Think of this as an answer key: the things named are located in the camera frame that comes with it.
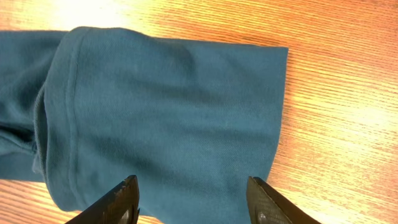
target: stitching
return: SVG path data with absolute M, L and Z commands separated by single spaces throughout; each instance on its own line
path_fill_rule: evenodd
M 72 62 L 73 56 L 71 58 L 71 64 L 70 64 L 70 76 L 67 82 L 67 89 L 65 92 L 65 109 L 67 111 L 67 120 L 69 122 L 69 140 L 70 140 L 70 155 L 69 155 L 69 168 L 68 168 L 68 182 L 70 186 L 70 190 L 72 191 L 73 195 L 76 198 L 76 201 L 80 204 L 80 207 L 86 207 L 87 202 L 83 197 L 81 197 L 81 194 L 78 191 L 77 185 L 76 185 L 76 176 L 73 175 L 76 173 L 76 167 L 77 167 L 77 159 L 76 159 L 76 154 L 77 154 L 77 138 L 78 138 L 78 128 L 77 125 L 75 124 L 76 121 L 76 113 L 75 113 L 75 107 L 74 107 L 74 102 L 75 102 L 75 90 L 76 90 L 76 80 L 77 80 L 77 75 L 78 75 L 78 61 L 80 58 L 80 50 L 81 46 L 83 44 L 83 41 L 87 35 L 87 33 L 91 29 L 87 29 L 86 32 L 81 36 L 80 38 L 80 43 L 78 45 L 77 53 L 76 53 L 76 59 L 75 61 Z

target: fabric fold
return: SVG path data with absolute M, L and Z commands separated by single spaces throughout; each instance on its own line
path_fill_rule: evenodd
M 249 223 L 247 178 L 266 179 L 277 149 L 286 48 L 89 27 L 59 39 L 29 130 L 61 209 L 135 174 L 140 207 L 163 222 Z

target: wood grain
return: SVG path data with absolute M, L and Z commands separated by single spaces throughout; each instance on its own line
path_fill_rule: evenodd
M 6 30 L 116 26 L 289 47 L 268 182 L 322 223 L 398 222 L 398 1 L 2 0 L 0 15 Z M 55 208 L 43 184 L 0 189 L 4 222 L 76 215 Z

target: table surface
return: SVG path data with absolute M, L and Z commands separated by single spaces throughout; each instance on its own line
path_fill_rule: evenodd
M 268 183 L 322 223 L 398 220 L 398 1 L 2 0 L 0 15 L 2 30 L 125 27 L 289 47 Z M 44 184 L 0 180 L 0 222 L 74 215 Z

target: teal garment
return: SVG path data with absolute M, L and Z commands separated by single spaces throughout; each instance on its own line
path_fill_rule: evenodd
M 286 58 L 126 29 L 0 32 L 0 178 L 44 180 L 62 210 L 84 210 L 135 174 L 140 207 L 165 223 L 249 223 Z

